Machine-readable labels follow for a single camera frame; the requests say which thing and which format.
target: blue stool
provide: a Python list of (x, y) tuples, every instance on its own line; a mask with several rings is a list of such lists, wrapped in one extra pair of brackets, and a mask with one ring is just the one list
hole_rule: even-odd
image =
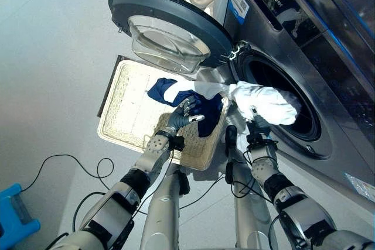
[(0, 192), (0, 250), (6, 250), (40, 229), (32, 220), (19, 193), (20, 184)]

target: washing machine door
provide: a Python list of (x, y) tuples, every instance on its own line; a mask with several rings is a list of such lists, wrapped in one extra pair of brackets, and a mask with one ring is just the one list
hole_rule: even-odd
[(176, 73), (217, 67), (232, 51), (228, 32), (184, 0), (108, 0), (112, 21), (140, 58)]

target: label sticker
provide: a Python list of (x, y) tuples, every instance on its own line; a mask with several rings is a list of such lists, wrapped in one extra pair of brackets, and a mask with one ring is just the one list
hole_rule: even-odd
[(229, 10), (232, 11), (236, 19), (242, 25), (245, 21), (245, 17), (248, 11), (249, 5), (245, 0), (229, 0)]
[(369, 200), (375, 202), (375, 187), (371, 184), (367, 184), (366, 182), (349, 175), (348, 173), (344, 173), (347, 179), (351, 182), (353, 187), (357, 190), (357, 192)]

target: door hinge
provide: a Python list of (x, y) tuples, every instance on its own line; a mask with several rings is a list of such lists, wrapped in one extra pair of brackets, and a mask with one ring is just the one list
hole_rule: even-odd
[(245, 51), (245, 50), (250, 50), (251, 49), (251, 46), (248, 42), (246, 41), (237, 41), (233, 47), (233, 50), (230, 52), (230, 55), (228, 57), (228, 59), (230, 61), (234, 60), (238, 54), (240, 54), (242, 51)]

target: washing machine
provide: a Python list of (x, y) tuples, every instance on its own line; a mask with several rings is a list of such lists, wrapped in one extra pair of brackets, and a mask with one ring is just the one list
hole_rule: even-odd
[(109, 0), (112, 21), (157, 68), (294, 93), (279, 155), (368, 208), (375, 202), (371, 0), (228, 0), (223, 25), (183, 0)]

